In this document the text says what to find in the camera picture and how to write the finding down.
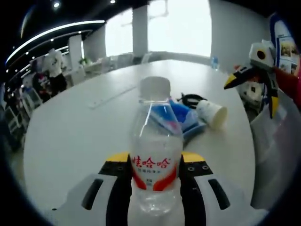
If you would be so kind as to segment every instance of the led light strip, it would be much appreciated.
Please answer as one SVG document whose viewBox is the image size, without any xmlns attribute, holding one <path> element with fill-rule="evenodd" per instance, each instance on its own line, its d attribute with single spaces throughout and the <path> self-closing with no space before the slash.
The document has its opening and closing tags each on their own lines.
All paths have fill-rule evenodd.
<svg viewBox="0 0 301 226">
<path fill-rule="evenodd" d="M 105 21 L 104 20 L 91 20 L 91 21 L 82 21 L 82 22 L 75 22 L 75 23 L 72 23 L 72 24 L 65 24 L 65 25 L 62 25 L 62 26 L 59 26 L 59 27 L 55 27 L 55 28 L 52 28 L 48 31 L 45 31 L 45 32 L 42 32 L 34 37 L 32 37 L 31 39 L 29 39 L 28 41 L 26 41 L 25 43 L 23 43 L 21 46 L 19 46 L 9 57 L 8 59 L 6 60 L 5 63 L 7 63 L 17 52 L 19 52 L 21 49 L 23 49 L 25 46 L 27 46 L 29 43 L 35 41 L 36 39 L 46 35 L 46 34 L 49 34 L 51 32 L 55 32 L 55 31 L 58 31 L 58 30 L 61 30 L 63 28 L 67 28 L 67 27 L 73 27 L 73 26 L 77 26 L 77 25 L 84 25 L 84 24 L 103 24 Z"/>
</svg>

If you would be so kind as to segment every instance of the white table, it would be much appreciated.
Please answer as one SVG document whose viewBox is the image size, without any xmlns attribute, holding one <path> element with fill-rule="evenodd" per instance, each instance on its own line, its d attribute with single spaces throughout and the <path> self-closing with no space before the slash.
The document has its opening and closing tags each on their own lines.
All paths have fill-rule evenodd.
<svg viewBox="0 0 301 226">
<path fill-rule="evenodd" d="M 207 129 L 185 150 L 201 154 L 215 174 L 236 183 L 251 201 L 253 139 L 236 89 L 224 90 L 227 75 L 206 65 L 166 60 L 102 74 L 34 111 L 26 134 L 24 175 L 29 198 L 38 209 L 58 208 L 68 191 L 97 173 L 110 155 L 129 150 L 129 130 L 138 106 L 135 86 L 149 75 L 167 77 L 173 98 L 181 92 L 194 93 L 228 108 L 222 131 Z"/>
</svg>

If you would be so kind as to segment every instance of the white bottle cap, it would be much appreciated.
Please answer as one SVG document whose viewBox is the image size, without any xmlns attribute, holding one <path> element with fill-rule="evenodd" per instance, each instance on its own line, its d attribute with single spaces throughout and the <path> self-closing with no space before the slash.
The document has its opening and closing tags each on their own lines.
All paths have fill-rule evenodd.
<svg viewBox="0 0 301 226">
<path fill-rule="evenodd" d="M 145 100 L 165 100 L 170 98 L 170 82 L 168 79 L 151 76 L 140 82 L 140 97 Z"/>
</svg>

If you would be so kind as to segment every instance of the white paper cup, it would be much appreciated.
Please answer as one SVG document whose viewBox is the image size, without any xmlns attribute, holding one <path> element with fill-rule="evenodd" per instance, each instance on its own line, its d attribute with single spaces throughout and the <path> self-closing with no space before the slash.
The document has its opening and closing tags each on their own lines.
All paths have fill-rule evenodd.
<svg viewBox="0 0 301 226">
<path fill-rule="evenodd" d="M 207 100 L 201 100 L 197 105 L 199 118 L 211 128 L 220 129 L 226 121 L 228 109 Z"/>
</svg>

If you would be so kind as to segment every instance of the small bottle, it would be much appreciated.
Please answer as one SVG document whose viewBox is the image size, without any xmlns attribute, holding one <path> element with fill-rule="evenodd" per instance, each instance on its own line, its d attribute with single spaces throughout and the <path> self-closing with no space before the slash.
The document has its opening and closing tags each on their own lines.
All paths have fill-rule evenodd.
<svg viewBox="0 0 301 226">
<path fill-rule="evenodd" d="M 169 80 L 143 79 L 140 98 L 132 130 L 128 225 L 179 225 L 167 219 L 182 206 L 178 173 L 183 148 L 181 126 L 169 103 Z"/>
<path fill-rule="evenodd" d="M 218 63 L 218 58 L 213 56 L 211 58 L 211 68 L 218 71 L 218 69 L 220 68 L 219 63 Z"/>
</svg>

